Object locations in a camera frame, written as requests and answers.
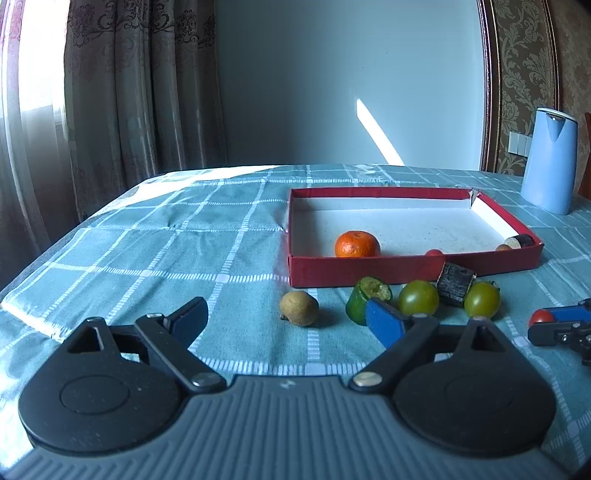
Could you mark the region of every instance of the table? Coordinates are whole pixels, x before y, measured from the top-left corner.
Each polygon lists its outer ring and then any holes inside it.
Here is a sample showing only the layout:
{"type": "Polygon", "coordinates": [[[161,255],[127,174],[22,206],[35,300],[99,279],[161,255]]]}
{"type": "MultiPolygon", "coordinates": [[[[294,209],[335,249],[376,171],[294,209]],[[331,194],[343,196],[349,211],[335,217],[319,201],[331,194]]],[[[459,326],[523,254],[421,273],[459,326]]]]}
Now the table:
{"type": "MultiPolygon", "coordinates": [[[[207,299],[209,324],[190,350],[231,379],[235,374],[349,378],[383,351],[348,320],[351,288],[309,289],[321,318],[301,329],[279,321],[289,291],[287,199],[291,188],[438,186],[480,189],[544,242],[536,270],[496,275],[503,307],[497,325],[548,379],[557,415],[543,449],[575,470],[591,453],[591,374],[561,348],[537,348],[527,321],[537,308],[590,297],[591,203],[580,197],[556,216],[519,196],[521,179],[475,171],[393,166],[312,165],[185,171],[147,180],[107,205],[11,285],[0,309],[1,470],[30,446],[17,413],[23,385],[86,317],[131,323],[207,299]]],[[[394,286],[395,295],[401,286],[394,286]]],[[[441,307],[443,322],[465,323],[441,307]]]]}

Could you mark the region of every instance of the gray ribbed surface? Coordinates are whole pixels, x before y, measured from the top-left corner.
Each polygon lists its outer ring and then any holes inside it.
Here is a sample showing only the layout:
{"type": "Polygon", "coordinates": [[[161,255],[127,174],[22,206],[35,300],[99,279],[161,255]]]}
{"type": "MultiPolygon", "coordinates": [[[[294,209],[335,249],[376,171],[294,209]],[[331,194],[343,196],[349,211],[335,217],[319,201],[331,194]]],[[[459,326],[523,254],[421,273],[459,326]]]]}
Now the gray ribbed surface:
{"type": "Polygon", "coordinates": [[[539,450],[475,460],[436,449],[394,421],[382,397],[337,377],[237,377],[195,397],[159,438],[106,458],[36,449],[7,480],[561,480],[539,450]]]}

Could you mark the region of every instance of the red box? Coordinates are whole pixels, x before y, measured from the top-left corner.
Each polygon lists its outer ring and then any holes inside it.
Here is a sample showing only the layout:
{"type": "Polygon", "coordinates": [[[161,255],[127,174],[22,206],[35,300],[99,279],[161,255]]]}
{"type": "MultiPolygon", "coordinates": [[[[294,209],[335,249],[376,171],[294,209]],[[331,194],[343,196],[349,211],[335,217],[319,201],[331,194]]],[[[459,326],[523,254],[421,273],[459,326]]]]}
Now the red box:
{"type": "Polygon", "coordinates": [[[365,276],[388,284],[435,281],[446,261],[478,276],[529,270],[537,267],[543,248],[523,223],[470,189],[328,187],[290,194],[287,262],[295,288],[351,287],[365,276]],[[335,257],[330,249],[348,230],[374,234],[382,256],[335,257]],[[505,238],[522,233],[535,244],[495,251],[505,238]],[[426,257],[432,248],[444,256],[426,257]]]}

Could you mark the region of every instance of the kettle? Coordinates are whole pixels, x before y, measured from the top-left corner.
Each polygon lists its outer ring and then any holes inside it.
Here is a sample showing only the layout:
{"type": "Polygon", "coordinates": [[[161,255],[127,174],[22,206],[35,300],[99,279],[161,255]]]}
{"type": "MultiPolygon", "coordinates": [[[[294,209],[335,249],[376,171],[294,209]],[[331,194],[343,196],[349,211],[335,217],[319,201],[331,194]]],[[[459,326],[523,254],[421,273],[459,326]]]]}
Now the kettle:
{"type": "Polygon", "coordinates": [[[577,168],[577,121],[566,113],[538,108],[521,196],[557,215],[566,215],[577,168]]]}

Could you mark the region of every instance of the wall trim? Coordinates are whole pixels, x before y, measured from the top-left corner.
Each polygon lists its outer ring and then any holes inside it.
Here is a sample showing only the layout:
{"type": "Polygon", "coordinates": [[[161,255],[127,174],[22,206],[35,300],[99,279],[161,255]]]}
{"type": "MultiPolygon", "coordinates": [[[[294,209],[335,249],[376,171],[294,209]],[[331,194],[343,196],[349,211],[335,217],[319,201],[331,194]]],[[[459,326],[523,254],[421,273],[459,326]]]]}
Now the wall trim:
{"type": "Polygon", "coordinates": [[[540,0],[542,11],[544,13],[544,23],[546,27],[546,37],[548,39],[548,53],[550,55],[550,88],[552,91],[552,108],[562,109],[562,95],[560,84],[560,59],[556,47],[556,35],[554,33],[554,23],[552,21],[552,10],[548,0],[540,0]]]}
{"type": "Polygon", "coordinates": [[[501,140],[501,61],[499,36],[492,0],[478,0],[485,70],[485,122],[480,170],[496,172],[501,140]]]}

